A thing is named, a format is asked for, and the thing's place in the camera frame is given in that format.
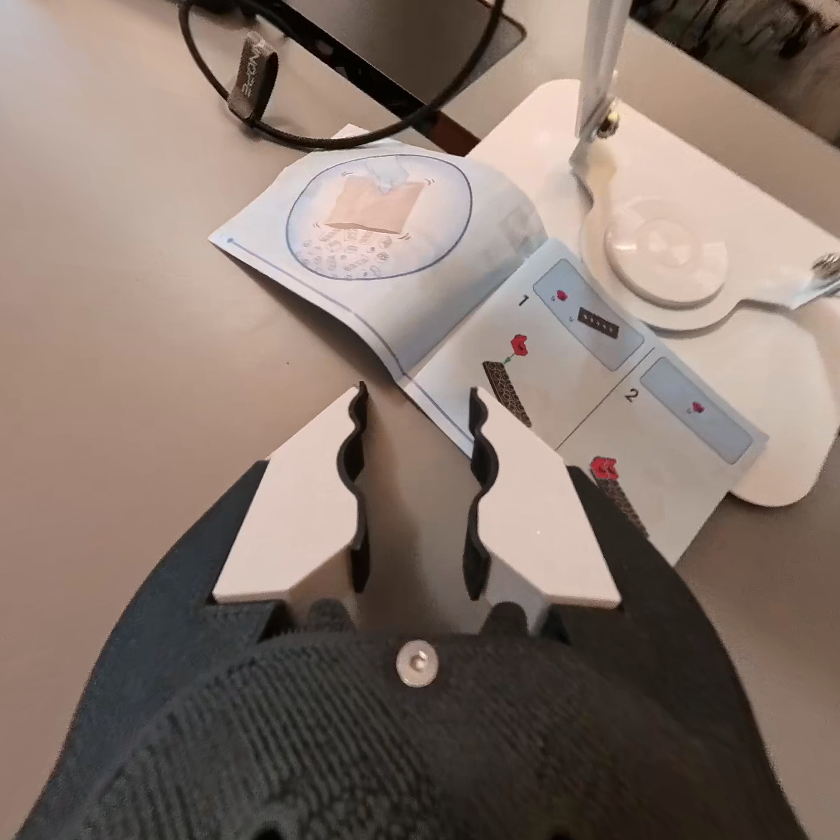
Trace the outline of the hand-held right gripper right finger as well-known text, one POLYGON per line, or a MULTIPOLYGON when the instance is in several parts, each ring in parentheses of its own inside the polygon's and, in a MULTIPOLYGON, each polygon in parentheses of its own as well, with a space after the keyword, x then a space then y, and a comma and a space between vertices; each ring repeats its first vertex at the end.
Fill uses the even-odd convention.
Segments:
POLYGON ((611 610, 621 596, 567 467, 482 387, 469 392, 469 504, 463 577, 472 602, 518 606, 545 621, 555 606, 611 610))

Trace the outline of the white document stand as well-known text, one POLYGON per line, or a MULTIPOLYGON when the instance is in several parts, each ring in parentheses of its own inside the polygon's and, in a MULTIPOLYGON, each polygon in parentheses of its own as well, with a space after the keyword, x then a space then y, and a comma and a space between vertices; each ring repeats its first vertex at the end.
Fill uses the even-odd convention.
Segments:
POLYGON ((465 94, 487 129, 469 153, 529 194, 606 291, 759 426, 769 443, 733 493, 788 507, 838 435, 838 198, 813 221, 815 140, 634 23, 630 2, 514 2, 522 46, 465 94))

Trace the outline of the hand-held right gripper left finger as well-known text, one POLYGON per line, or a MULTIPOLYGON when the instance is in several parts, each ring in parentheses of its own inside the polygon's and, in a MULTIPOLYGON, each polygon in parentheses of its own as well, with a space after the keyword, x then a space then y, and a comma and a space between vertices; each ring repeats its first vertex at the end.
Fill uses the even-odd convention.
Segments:
POLYGON ((356 486, 367 407, 361 382, 268 457, 214 585, 216 603, 357 605, 371 568, 365 503, 356 486))

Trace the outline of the dark grey flat device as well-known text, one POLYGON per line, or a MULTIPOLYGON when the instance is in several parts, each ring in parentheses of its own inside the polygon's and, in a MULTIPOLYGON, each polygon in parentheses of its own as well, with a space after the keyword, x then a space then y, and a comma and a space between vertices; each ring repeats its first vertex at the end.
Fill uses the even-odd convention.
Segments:
POLYGON ((312 58, 403 119, 456 77, 487 27, 492 2, 277 2, 286 33, 312 58))

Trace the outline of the pale blue instruction booklet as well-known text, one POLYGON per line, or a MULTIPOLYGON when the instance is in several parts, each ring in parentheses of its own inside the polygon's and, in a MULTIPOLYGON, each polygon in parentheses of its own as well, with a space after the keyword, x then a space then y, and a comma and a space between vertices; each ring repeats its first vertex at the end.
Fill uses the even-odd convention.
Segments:
POLYGON ((355 332, 465 455, 486 389, 672 564, 766 445, 485 164, 307 154, 208 239, 355 332))

